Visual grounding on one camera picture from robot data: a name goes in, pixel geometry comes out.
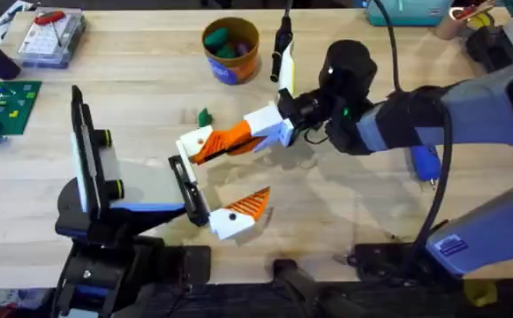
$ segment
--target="green lego baseplate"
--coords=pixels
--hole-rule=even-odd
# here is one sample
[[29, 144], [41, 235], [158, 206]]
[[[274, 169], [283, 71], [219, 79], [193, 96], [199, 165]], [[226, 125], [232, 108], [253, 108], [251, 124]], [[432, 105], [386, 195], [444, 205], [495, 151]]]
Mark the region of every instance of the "green lego baseplate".
[[6, 102], [0, 112], [0, 134], [14, 135], [25, 131], [26, 121], [41, 88], [40, 81], [0, 82], [0, 102]]

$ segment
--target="plastic storage box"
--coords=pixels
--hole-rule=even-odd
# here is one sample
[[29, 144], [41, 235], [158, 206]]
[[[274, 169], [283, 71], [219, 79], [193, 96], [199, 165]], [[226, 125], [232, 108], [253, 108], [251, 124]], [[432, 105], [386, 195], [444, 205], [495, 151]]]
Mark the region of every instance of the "plastic storage box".
[[39, 8], [36, 15], [51, 11], [63, 11], [65, 17], [46, 26], [35, 23], [30, 26], [18, 51], [18, 62], [25, 67], [68, 67], [86, 29], [86, 21], [80, 9]]

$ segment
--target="blue connector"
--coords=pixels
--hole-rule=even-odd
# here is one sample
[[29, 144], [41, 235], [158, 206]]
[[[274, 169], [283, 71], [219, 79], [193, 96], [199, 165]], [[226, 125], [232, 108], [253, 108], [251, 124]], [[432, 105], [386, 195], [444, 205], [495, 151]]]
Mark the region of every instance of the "blue connector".
[[411, 159], [417, 173], [417, 178], [423, 182], [429, 182], [435, 189], [436, 180], [441, 175], [441, 159], [435, 146], [411, 147]]

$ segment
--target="tin can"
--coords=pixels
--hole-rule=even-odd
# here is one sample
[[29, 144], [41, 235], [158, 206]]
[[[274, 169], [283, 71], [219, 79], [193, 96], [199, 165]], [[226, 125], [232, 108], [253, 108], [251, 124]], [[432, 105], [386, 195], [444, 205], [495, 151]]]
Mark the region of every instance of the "tin can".
[[[234, 48], [239, 44], [244, 44], [246, 46], [247, 53], [240, 57], [221, 58], [216, 56], [214, 52], [211, 52], [203, 44], [203, 39], [218, 28], [228, 29], [228, 43]], [[203, 31], [201, 44], [203, 45], [205, 55], [211, 65], [213, 74], [222, 83], [228, 85], [241, 84], [250, 79], [258, 67], [258, 46], [260, 44], [260, 36], [258, 34], [258, 29], [256, 29], [256, 26], [254, 26], [250, 21], [235, 17], [215, 20], [205, 28], [205, 31]]]

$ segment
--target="yellow object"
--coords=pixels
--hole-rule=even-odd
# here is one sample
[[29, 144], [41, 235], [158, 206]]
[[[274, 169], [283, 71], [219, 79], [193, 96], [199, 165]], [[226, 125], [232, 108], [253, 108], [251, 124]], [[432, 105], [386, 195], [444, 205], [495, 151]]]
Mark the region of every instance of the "yellow object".
[[121, 186], [121, 180], [117, 180], [117, 189], [119, 199], [123, 199], [123, 187]]
[[472, 30], [478, 30], [481, 27], [489, 27], [493, 24], [494, 18], [487, 12], [484, 12], [468, 20], [467, 26]]
[[[107, 129], [105, 129], [105, 140], [107, 141], [107, 148], [111, 147], [111, 138], [109, 136], [109, 130], [107, 130]], [[119, 185], [119, 197], [120, 197], [120, 193], [121, 193], [121, 185]]]
[[464, 295], [476, 307], [494, 304], [497, 302], [495, 280], [466, 280]]

